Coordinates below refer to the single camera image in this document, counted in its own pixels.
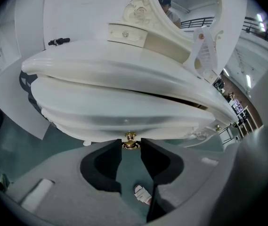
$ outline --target white vanity table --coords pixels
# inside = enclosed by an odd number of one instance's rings
[[[239,38],[246,0],[237,1],[218,1],[210,28],[214,74]],[[122,20],[109,24],[107,40],[64,44],[23,62],[24,72],[39,76],[31,88],[42,114],[64,133],[95,142],[126,140],[126,132],[137,140],[195,135],[201,143],[237,120],[211,85],[216,78],[199,79],[183,67],[193,38],[175,27],[158,0],[132,0]]]

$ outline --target metal railing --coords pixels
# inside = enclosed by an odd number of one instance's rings
[[[181,22],[181,28],[197,28],[206,25],[209,27],[213,22],[214,17],[202,17]]]
[[[214,17],[202,17],[197,19],[192,19],[188,21],[181,22],[181,29],[186,28],[197,28],[202,26],[209,27],[214,20]],[[252,33],[255,36],[264,39],[268,42],[268,24],[263,22],[265,25],[265,31],[262,31],[260,22],[251,17],[245,17],[244,24],[242,30],[246,31],[246,33]]]

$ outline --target small drawer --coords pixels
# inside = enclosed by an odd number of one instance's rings
[[[143,47],[147,31],[120,24],[109,24],[108,41]]]

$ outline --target gray floor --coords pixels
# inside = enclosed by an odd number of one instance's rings
[[[185,140],[166,140],[174,146],[185,146]],[[57,153],[82,147],[83,141],[74,139],[55,127],[50,126],[43,140],[39,140],[16,125],[10,118],[4,117],[0,129],[0,178],[5,173],[11,182]],[[207,142],[193,147],[194,149],[222,152],[219,135]],[[142,184],[150,193],[153,181],[141,158],[140,150],[122,151],[122,162],[118,168],[117,181],[122,185],[122,198],[146,219],[149,206],[133,195],[133,187]]]

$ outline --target drawer knob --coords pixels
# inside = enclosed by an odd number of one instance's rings
[[[222,129],[222,128],[221,128],[219,125],[216,125],[216,126],[215,126],[215,130],[216,130],[216,131],[220,131],[221,129]]]
[[[129,31],[123,31],[122,32],[122,35],[123,35],[123,37],[128,37],[129,36]]]

